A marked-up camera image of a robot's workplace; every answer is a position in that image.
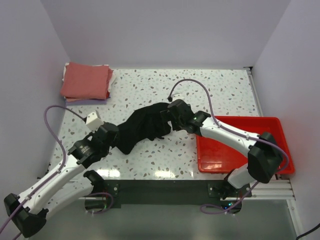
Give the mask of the black t-shirt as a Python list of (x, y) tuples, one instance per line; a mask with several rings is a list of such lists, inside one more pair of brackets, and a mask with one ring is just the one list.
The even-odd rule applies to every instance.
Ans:
[(135, 110), (125, 122), (118, 125), (119, 140), (116, 147), (128, 155), (142, 140), (163, 139), (171, 132), (171, 126), (161, 117), (161, 112), (167, 108), (167, 103), (159, 102)]

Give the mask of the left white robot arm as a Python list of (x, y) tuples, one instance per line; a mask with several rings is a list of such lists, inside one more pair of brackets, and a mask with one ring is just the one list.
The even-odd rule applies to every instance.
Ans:
[(18, 228), (20, 235), (29, 238), (38, 233), (47, 219), (78, 198), (105, 195), (104, 179), (88, 168), (106, 157), (119, 139), (119, 128), (109, 122), (63, 153), (62, 161), (27, 190), (4, 198), (8, 221)]

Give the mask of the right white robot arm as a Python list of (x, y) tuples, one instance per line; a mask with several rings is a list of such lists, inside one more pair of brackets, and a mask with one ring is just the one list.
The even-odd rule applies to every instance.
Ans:
[(173, 130), (218, 141), (247, 158), (247, 163), (231, 170), (216, 190), (222, 199), (235, 196), (251, 182), (267, 184), (283, 162), (284, 151), (269, 132), (259, 135), (228, 125), (204, 112), (193, 112), (190, 105), (178, 99), (161, 111), (161, 119)]

